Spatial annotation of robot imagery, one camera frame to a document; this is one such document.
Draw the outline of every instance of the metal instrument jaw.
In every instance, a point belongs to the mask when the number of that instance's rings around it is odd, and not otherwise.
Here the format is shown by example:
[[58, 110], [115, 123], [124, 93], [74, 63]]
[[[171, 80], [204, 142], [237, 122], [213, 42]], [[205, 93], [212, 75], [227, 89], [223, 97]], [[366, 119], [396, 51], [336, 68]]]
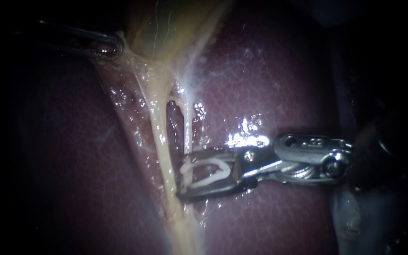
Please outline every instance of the metal instrument jaw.
[[177, 195], [189, 203], [240, 193], [257, 187], [263, 180], [337, 184], [350, 167], [351, 147], [344, 140], [327, 136], [285, 135], [277, 136], [271, 146], [263, 148], [246, 146], [193, 152], [182, 158], [182, 174], [186, 170], [194, 172], [195, 168], [203, 171], [203, 166], [217, 170], [192, 184], [185, 183], [181, 177]]

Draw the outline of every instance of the dark background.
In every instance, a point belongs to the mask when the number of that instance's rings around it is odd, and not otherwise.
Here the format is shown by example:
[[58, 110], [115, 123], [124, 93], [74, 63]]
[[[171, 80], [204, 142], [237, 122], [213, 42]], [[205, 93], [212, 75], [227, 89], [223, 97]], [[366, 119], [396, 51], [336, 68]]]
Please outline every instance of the dark background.
[[[19, 84], [36, 75], [29, 70], [35, 70], [35, 60], [49, 53], [26, 47], [11, 31], [38, 19], [103, 32], [120, 30], [124, 9], [117, 1], [0, 5], [0, 251], [44, 254], [49, 248], [38, 238], [35, 215], [24, 194], [29, 177], [23, 175], [12, 127], [17, 107], [13, 98], [19, 93]], [[346, 82], [353, 83], [347, 100], [352, 102], [356, 129], [390, 109], [408, 114], [408, 3], [291, 0], [285, 6], [326, 27], [328, 37], [339, 42], [340, 47], [329, 49], [329, 54], [334, 50], [342, 56], [343, 63], [332, 65], [343, 64]], [[408, 134], [399, 139], [408, 144]], [[402, 247], [408, 250], [408, 241]]]

